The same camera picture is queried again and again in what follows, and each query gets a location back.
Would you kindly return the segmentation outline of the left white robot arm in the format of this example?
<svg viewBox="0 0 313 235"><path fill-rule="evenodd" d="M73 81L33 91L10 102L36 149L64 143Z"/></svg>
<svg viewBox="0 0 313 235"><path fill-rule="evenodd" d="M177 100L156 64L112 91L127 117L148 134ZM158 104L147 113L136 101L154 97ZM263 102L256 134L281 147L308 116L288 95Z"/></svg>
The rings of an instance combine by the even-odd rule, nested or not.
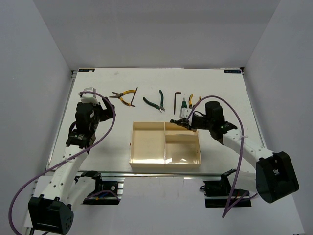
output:
<svg viewBox="0 0 313 235"><path fill-rule="evenodd" d="M74 209L88 195L103 191L101 175L86 171L82 177L76 174L87 158L96 140L95 132L100 122L114 118L114 106L106 97L102 102L93 95L84 94L77 103L75 121L71 124L61 164L55 168L52 179L38 197L31 197L28 210L35 230L65 235L69 232Z"/></svg>

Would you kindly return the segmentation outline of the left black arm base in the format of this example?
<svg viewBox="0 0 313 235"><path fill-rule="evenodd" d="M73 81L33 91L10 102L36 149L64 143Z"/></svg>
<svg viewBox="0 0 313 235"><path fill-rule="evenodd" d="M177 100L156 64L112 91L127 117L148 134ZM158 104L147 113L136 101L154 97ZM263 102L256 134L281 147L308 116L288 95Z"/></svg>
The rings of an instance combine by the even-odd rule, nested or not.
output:
<svg viewBox="0 0 313 235"><path fill-rule="evenodd" d="M123 194L124 180L100 173L95 179L95 190L88 194L82 205L118 205Z"/></svg>

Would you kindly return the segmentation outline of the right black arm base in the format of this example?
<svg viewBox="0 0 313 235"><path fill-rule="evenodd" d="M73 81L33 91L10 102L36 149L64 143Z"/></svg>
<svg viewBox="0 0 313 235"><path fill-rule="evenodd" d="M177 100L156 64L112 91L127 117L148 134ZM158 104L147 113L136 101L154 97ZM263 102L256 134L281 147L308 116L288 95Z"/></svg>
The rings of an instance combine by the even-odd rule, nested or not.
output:
<svg viewBox="0 0 313 235"><path fill-rule="evenodd" d="M228 180L229 176L232 176L236 172L235 169L229 170L221 175L219 180L207 180L204 181L199 190L204 192L205 195L205 207L206 208L224 208L231 190L231 183ZM237 199L243 196L245 197L234 207L248 208L251 207L250 193L243 189L234 189L232 194L230 205Z"/></svg>

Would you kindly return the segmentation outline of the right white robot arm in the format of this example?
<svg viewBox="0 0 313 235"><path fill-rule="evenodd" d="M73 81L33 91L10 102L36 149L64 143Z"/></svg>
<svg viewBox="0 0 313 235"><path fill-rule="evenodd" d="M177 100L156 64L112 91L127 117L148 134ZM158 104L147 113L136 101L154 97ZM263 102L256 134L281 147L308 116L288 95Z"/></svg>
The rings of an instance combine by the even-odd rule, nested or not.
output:
<svg viewBox="0 0 313 235"><path fill-rule="evenodd" d="M258 146L244 137L237 126L225 120L219 102L205 104L205 113L192 113L190 108L181 108L180 119L170 121L188 130L208 130L211 137L243 158L255 169L255 173L234 169L221 175L219 181L205 182L207 196L233 195L254 191L267 203L273 203L299 190L299 183L290 159L284 151L275 153Z"/></svg>

